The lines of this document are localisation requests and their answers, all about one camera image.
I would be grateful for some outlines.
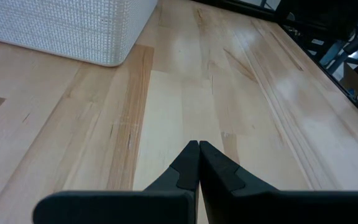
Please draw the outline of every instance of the white woven storage bin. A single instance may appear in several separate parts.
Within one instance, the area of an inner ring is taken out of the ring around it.
[[[0,41],[116,66],[158,0],[0,0]]]

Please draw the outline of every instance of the wooden tabletop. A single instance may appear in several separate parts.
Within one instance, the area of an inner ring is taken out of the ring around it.
[[[116,68],[0,43],[0,223],[142,190],[192,139],[279,189],[358,190],[358,110],[274,23],[160,0]]]

